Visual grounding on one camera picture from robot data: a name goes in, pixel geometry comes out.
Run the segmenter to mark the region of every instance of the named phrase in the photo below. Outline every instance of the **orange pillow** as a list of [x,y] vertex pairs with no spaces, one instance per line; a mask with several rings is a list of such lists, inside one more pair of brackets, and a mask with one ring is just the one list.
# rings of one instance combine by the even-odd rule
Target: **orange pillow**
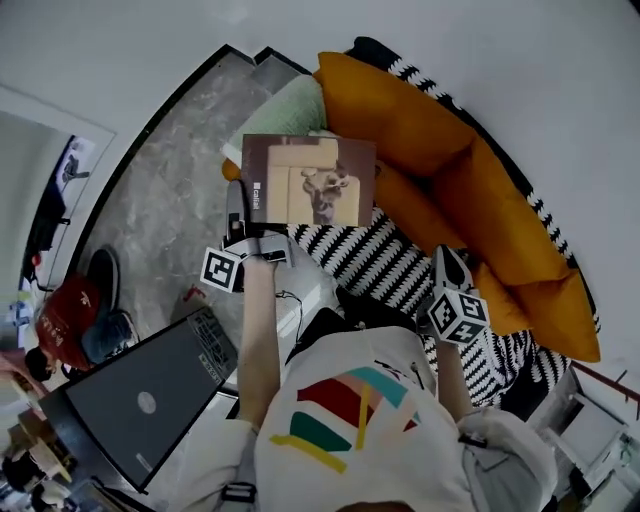
[[222,175],[225,177],[227,181],[239,180],[240,169],[231,160],[229,160],[228,158],[225,158],[224,162],[222,162]]
[[430,176],[467,147],[475,132],[437,101],[397,77],[341,53],[321,53],[329,129],[376,143],[378,158]]
[[480,137],[432,178],[431,194],[460,238],[503,284],[567,275],[569,268],[538,216]]
[[538,345],[572,359],[600,361],[593,315],[578,270],[560,281],[515,286],[511,292],[527,314]]
[[474,286],[480,291],[480,297],[487,301],[493,332],[498,336],[507,336],[513,332],[531,329],[531,323],[520,306],[485,263],[480,263],[471,271],[471,275]]
[[427,256],[439,244],[465,247],[438,208],[409,178],[381,161],[376,177],[376,204]]

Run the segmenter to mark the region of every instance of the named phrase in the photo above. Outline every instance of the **black and white striped blanket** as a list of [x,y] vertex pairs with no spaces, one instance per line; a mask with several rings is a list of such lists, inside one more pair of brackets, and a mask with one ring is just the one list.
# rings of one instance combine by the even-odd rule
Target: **black and white striped blanket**
[[[423,77],[416,67],[373,39],[357,38],[354,48],[347,54],[415,85],[472,126],[500,158],[568,265],[578,268],[566,240],[527,179],[451,96],[440,91],[433,80]],[[379,208],[375,208],[372,225],[368,228],[291,225],[288,230],[300,247],[334,276],[340,286],[355,295],[368,294],[413,316],[422,299],[431,292],[430,258],[411,244]],[[595,306],[588,295],[594,321],[599,327]],[[429,363],[437,371],[434,344],[430,339],[423,341]],[[530,331],[498,336],[487,330],[482,339],[463,349],[462,362],[474,405],[494,405],[520,417],[528,417],[556,385],[570,361],[537,345]]]

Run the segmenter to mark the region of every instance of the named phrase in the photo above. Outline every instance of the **wire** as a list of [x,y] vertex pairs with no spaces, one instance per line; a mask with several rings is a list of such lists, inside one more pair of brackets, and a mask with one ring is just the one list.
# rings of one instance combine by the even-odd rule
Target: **wire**
[[298,298],[295,293],[291,293],[287,290],[282,290],[281,292],[276,293],[276,299],[295,299],[298,301],[298,307],[300,308],[300,321],[298,322],[298,329],[296,330],[296,345],[298,344],[298,340],[300,339],[300,329],[302,328],[302,317],[304,315],[304,311],[302,309],[302,301]]

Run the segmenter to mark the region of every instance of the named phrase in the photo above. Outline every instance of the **marble floor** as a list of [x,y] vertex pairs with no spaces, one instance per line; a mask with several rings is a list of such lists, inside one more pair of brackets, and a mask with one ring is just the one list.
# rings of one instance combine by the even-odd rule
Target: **marble floor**
[[[207,246],[217,247],[225,230],[226,181],[220,149],[241,124],[297,72],[274,57],[254,67],[229,54],[210,70],[165,116],[118,181],[83,252],[111,245],[120,259],[120,307],[128,310],[142,339],[171,323],[174,304],[192,286],[206,293],[231,340],[239,344],[242,295],[227,294],[199,282]],[[278,290],[304,304],[304,322],[323,305],[334,304],[332,279],[297,246],[296,268],[278,267]],[[299,307],[278,300],[281,360],[295,343]],[[206,433],[226,415],[215,400],[151,482],[144,501],[166,508],[167,483],[197,457]]]

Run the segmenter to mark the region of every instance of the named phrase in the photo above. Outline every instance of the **sneaker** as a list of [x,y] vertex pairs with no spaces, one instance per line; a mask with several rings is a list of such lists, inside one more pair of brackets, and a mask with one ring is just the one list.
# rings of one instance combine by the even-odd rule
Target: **sneaker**
[[136,330],[136,326],[133,323],[131,315],[122,309],[118,310],[118,313],[124,317],[124,319],[127,321],[127,325],[129,326],[129,332],[131,333],[131,336],[124,342],[124,345],[127,348],[131,348],[140,341],[140,336],[138,335],[138,331]]
[[120,294],[120,271],[115,251],[108,245],[98,249],[89,262],[87,279],[100,290],[100,298],[113,311],[118,307]]

